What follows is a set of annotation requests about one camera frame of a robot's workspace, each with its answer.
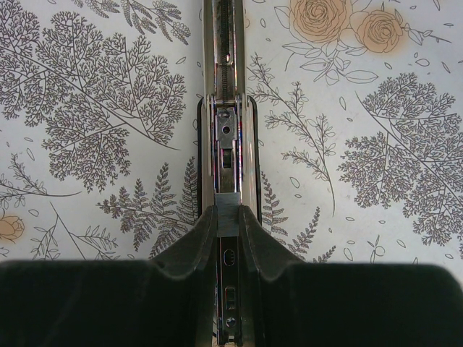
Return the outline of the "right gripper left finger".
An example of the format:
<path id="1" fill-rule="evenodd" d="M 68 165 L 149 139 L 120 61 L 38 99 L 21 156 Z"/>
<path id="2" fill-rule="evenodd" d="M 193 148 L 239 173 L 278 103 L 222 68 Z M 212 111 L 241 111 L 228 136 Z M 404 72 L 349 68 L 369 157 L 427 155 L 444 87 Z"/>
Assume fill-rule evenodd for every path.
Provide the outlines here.
<path id="1" fill-rule="evenodd" d="M 210 346 L 217 211 L 151 260 L 1 264 L 3 346 Z"/>

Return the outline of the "staple strips pack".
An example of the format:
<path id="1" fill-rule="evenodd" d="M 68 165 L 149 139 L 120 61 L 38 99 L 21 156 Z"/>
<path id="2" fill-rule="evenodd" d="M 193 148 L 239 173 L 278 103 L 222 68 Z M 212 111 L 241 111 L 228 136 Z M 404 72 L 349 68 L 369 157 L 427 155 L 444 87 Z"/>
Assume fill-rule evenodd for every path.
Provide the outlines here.
<path id="1" fill-rule="evenodd" d="M 236 237 L 239 235 L 239 206 L 239 192 L 218 193 L 216 195 L 217 237 Z"/>

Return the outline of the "grey black stapler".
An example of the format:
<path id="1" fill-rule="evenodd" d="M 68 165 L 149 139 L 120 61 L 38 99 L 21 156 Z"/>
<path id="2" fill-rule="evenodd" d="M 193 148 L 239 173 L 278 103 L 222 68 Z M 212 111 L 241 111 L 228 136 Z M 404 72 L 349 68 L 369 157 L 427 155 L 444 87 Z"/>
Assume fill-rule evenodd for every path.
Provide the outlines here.
<path id="1" fill-rule="evenodd" d="M 239 192 L 240 206 L 256 213 L 258 165 L 255 107 L 246 94 L 245 9 L 242 1 L 204 1 L 204 96 L 198 112 L 200 209 L 216 209 L 218 193 Z M 217 237 L 216 340 L 243 346 L 239 235 Z"/>

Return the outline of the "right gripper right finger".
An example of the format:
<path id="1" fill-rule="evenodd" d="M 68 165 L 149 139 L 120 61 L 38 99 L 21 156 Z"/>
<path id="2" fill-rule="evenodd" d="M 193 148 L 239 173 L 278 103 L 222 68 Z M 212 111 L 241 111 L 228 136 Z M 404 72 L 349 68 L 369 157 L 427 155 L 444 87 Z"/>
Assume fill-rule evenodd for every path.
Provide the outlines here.
<path id="1" fill-rule="evenodd" d="M 303 262 L 239 209 L 245 346 L 460 346 L 462 289 L 435 265 Z"/>

